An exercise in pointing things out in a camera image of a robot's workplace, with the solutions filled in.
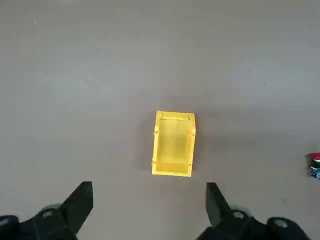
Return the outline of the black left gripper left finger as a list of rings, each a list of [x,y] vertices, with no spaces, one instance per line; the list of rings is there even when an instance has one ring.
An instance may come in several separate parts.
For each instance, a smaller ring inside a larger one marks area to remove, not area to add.
[[[61,203],[50,204],[28,220],[0,217],[2,240],[76,240],[94,206],[93,183],[83,181]]]

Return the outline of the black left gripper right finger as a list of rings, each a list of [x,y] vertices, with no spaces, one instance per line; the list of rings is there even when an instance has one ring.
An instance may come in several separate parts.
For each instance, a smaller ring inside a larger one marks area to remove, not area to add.
[[[205,207],[211,223],[198,240],[309,240],[306,232],[286,217],[270,217],[266,223],[242,209],[230,207],[215,182],[206,183]]]

